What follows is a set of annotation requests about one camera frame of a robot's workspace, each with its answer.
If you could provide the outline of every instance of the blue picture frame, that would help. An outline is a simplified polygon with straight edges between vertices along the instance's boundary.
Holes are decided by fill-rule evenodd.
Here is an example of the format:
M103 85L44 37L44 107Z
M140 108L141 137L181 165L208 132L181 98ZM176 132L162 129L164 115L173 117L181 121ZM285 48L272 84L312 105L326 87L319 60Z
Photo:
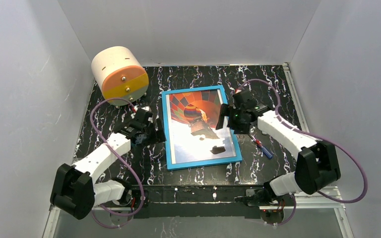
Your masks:
M170 110L167 106L167 103L170 103L168 100L168 95L177 94L177 93L187 93L187 92L196 92L196 91L206 91L206 90L217 90L220 92L222 103L227 103L227 97L224 92L223 86L209 86L209 87L200 87L200 88L189 88L189 89L180 89L180 90L172 90L172 91L163 91L161 93L162 97L162 105L163 105L163 121L164 121L164 131L166 134L166 155L167 155L167 170L178 170L178 169L187 169L192 167L201 167L208 165L219 165L219 164L227 164L233 162L242 161L242 155L240 152L239 144L237 141L236 135L233 133L233 130L230 130L230 135L232 139L232 146L235 150L235 156L226 157L226 158L218 158L218 159L208 159L203 161L194 161L194 162L185 162L185 163L172 163L172 142L170 141L170 125L169 125L169 116L168 110Z

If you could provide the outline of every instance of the wire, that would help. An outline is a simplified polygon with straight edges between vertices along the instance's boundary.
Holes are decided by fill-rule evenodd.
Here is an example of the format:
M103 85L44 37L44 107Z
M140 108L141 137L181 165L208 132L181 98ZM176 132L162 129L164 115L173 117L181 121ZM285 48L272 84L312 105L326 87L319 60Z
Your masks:
M283 199L283 206L281 207L280 211L284 210L284 207L285 207L285 200Z
M94 114L96 113L96 110L104 103L110 101L110 100L122 100L122 101L125 101L127 102L129 105L132 106L132 109L134 112L136 112L133 104L128 101L128 100L125 100L123 98L110 98L110 99L105 99L103 101L101 101L99 104L97 104L93 110L91 110L91 113L90 113L90 121L91 121L91 126L93 127L93 129L96 131L96 133L99 135L99 137L102 139L102 141L106 144L107 148L122 162L122 164L124 164L128 169L129 171L131 172L131 174L133 175L133 177L136 179L136 182L138 183L138 186L139 186L139 190L141 192L141 201L144 201L145 200L145 196L144 196L144 187L142 186L142 183L141 183L141 180L139 179L138 175L136 174L136 172L132 169L132 167L122 158L122 156L120 156L116 150L114 150L108 143L107 143L107 139L103 136L103 134L101 133L101 131L99 131L99 129L96 127L95 123L94 123ZM105 211L109 212L110 214L113 214L113 215L116 215L116 216L121 216L121 217L128 217L128 216L133 216L135 215L136 213L138 213L142 206L143 206L143 202L140 202L139 203L139 206L138 208L131 212L131 213L127 213L127 214L124 214L124 213L118 213L118 212L114 212L112 210L110 210L109 208L105 207L104 205L100 205L100 207L102 207Z
M283 124L285 127L289 128L289 129L293 129L293 126L287 124L283 120L282 116L279 114L278 109L281 106L281 99L280 99L280 96L279 96L279 94L277 92L277 89L274 86L272 86L270 83L268 83L267 81L262 80L262 79L250 79L250 80L244 82L237 90L242 90L245 85L247 85L250 82L254 82L254 81L259 81L259 82L261 82L263 84L266 84L268 87L270 87L270 88L272 88L274 90L275 96L277 98L277 105L275 106L275 114L277 115L277 118L281 122L281 124ZM320 139L320 140L327 141L327 142L335 145L336 147L338 147L340 150L342 150L342 152L344 152L348 157L350 157L350 159L356 164L356 166L359 168L360 173L361 173L361 175L363 177L363 184L364 184L363 185L363 191L360 194L360 196L358 196L357 198L354 198L354 199L351 199L351 200L341 200L341 199L333 198L333 197L331 197L331 196L329 196L329 195L327 195L327 194L325 194L325 193L323 193L321 191L318 191L319 194L321 194L322 196L324 196L326 198L331 199L332 201L341 202L341 203L355 203L355 202L358 202L358 201L362 200L364 198L364 196L366 196L367 190L369 188L369 184L368 184L367 177L366 177L366 172L364 171L363 167L360 165L360 162L358 162L357 159L355 159L354 156L351 153L349 153L344 147L342 147L342 145L340 145L340 144L338 144L338 143L336 143L336 142L334 142L332 140L329 140L329 139L327 139L325 137L322 137L322 136L319 136L319 135L316 135L316 134L313 134L313 133L310 133L310 132L305 132L305 131L302 131L302 130L299 130L299 129L296 129L296 128L294 128L293 130L295 132L298 132L298 133L303 134L303 135L308 135L308 136L315 137L315 138Z
M106 224L103 224L102 222L100 222L100 221L97 219L96 214L94 213L93 210L91 210L91 216L93 217L94 221L95 221L98 225L100 225L100 226L102 226L102 227L104 227L104 228L107 228L107 229L116 229L116 228L120 228L120 227L123 227L124 225L128 224L129 221L131 221L131 220L129 220L129 221L127 221L127 222L125 222L125 223L123 223L123 224L117 225L117 226L109 226L109 225L106 225Z
M131 209L133 209L133 206L135 205L135 199L136 199L136 198L133 198L132 205L130 206Z
M126 207L126 206L128 206L131 202L132 202L132 198L131 199L129 199L129 202L127 202L127 204L119 204L121 207Z
M276 212L279 211L279 210L280 210L280 207L281 207L281 201L280 201L280 203L278 204L278 207L277 207L277 209L276 209L275 211L276 211Z

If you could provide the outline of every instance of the picture frame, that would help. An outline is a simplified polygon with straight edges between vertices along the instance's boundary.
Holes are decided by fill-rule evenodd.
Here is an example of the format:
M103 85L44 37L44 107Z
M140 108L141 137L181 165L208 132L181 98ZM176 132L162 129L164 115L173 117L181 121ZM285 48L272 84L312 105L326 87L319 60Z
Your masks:
M164 91L161 96L168 170L242 160L227 119L215 130L221 104L227 103L223 86Z

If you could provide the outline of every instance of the screwdriver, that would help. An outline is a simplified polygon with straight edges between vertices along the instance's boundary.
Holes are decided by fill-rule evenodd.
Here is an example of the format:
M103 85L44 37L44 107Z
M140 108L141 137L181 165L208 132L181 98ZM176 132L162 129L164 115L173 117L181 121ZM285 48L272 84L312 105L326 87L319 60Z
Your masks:
M255 142L255 144L260 148L260 150L263 152L263 154L268 159L272 159L273 154L271 153L271 151L269 151L265 146L263 146L262 143L259 140L255 139L255 137L253 137L251 134L248 134L248 135Z

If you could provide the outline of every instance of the hot air balloon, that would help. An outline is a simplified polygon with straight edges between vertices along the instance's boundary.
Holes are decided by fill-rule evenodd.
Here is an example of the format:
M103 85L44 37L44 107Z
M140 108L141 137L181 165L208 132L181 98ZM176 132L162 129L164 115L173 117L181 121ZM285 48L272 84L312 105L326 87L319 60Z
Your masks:
M170 95L170 112L173 120L188 124L192 135L200 139L218 139L215 128L220 115L220 97L217 90L205 90Z

